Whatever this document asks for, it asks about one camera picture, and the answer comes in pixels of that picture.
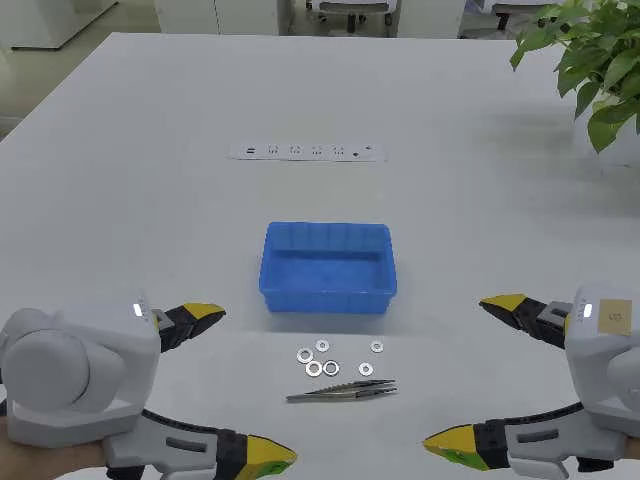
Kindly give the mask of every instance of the plastic bin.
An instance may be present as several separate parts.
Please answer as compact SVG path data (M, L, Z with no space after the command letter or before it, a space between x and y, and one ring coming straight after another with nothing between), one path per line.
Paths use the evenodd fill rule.
M381 314L396 289L386 225L269 225L260 292L270 311Z

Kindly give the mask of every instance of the metal tweezers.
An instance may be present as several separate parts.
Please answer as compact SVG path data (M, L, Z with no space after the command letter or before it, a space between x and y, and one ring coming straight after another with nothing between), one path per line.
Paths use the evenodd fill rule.
M287 402L323 400L364 400L397 391L395 380L365 380L323 388L301 395L289 395Z

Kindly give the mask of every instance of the washer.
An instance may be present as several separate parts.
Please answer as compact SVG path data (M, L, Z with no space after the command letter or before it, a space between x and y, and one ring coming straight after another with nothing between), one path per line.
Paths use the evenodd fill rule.
M310 348L304 347L298 350L296 357L300 363L309 363L313 360L313 352Z
M360 364L360 366L358 367L358 371L363 377L368 377L373 373L373 367L370 363L364 362Z
M328 360L324 362L322 366L322 371L328 377L335 377L340 371L340 364L335 360Z
M371 342L371 351L373 353L382 353L384 350L384 344L380 340L374 340Z
M310 377L319 377L322 374L322 364L317 360L312 360L307 363L305 371Z
M326 340L318 340L316 342L316 350L321 353L326 352L327 350L329 350L329 342L327 342Z

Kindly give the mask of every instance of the power strip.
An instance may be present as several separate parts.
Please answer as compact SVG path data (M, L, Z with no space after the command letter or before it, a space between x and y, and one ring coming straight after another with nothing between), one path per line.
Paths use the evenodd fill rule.
M284 160L295 162L384 162L386 156L379 145L246 143L233 145L229 157L235 160Z

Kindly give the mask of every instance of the hand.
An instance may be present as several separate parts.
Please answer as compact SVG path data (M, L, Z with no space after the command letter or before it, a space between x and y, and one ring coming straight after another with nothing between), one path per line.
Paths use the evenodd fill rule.
M59 449L19 445L9 440L6 421L0 418L0 480L53 480L105 465L100 443Z
M627 439L627 449L624 452L624 458L640 460L640 438Z

